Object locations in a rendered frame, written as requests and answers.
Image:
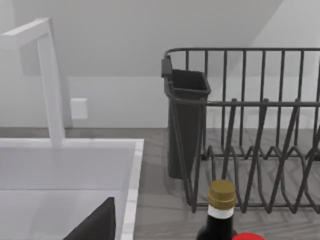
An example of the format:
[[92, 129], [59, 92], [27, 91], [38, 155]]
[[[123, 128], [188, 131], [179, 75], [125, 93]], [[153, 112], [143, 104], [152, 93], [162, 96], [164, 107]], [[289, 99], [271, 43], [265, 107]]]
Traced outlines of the tall white tap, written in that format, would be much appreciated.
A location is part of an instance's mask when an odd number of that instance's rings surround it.
[[62, 147], [66, 140], [65, 128], [73, 125], [69, 83], [62, 77], [55, 50], [51, 18], [36, 18], [0, 35], [1, 49], [20, 49], [36, 41], [41, 82], [44, 93], [50, 144]]

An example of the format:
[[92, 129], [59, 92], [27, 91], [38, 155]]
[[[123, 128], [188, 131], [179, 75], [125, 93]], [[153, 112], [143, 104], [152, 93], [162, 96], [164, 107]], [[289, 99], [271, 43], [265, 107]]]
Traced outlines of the red round cap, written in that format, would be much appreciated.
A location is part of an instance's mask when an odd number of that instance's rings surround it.
[[261, 235], [253, 232], [242, 232], [242, 233], [236, 234], [232, 238], [232, 240], [266, 240], [266, 239]]

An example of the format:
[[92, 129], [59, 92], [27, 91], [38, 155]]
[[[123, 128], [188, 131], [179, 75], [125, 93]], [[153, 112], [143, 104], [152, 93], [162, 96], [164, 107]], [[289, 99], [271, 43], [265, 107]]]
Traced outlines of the white sink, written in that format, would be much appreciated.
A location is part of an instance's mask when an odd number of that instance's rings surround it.
[[144, 140], [0, 138], [0, 240], [63, 240], [106, 200], [134, 240]]

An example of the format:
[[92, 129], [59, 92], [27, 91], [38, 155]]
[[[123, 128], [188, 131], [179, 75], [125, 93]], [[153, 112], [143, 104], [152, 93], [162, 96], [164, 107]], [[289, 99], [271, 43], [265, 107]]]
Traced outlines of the dark bottle with gold cap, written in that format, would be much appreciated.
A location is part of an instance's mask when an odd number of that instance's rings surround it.
[[237, 234], [233, 226], [236, 205], [236, 187], [226, 179], [210, 183], [205, 225], [195, 240], [232, 240]]

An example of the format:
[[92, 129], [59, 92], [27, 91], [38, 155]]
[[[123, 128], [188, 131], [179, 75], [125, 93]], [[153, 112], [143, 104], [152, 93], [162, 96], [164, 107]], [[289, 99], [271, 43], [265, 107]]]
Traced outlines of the dark grey cutlery holder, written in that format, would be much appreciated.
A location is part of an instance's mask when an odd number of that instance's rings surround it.
[[[201, 71], [183, 70], [172, 67], [170, 56], [161, 60], [161, 76], [164, 78], [164, 89], [167, 94], [181, 100], [206, 101], [211, 93], [211, 87], [206, 75]], [[176, 138], [174, 122], [179, 123], [179, 133], [183, 147], [183, 159], [186, 174], [191, 175], [197, 151], [199, 113], [205, 113], [198, 104], [184, 104], [168, 98], [168, 176], [182, 179], [180, 155]]]

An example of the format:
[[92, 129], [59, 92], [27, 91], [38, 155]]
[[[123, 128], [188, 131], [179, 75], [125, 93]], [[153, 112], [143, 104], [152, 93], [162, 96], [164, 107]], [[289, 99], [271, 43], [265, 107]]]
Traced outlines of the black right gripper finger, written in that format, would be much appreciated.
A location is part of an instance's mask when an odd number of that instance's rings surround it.
[[115, 240], [115, 198], [108, 197], [62, 240]]

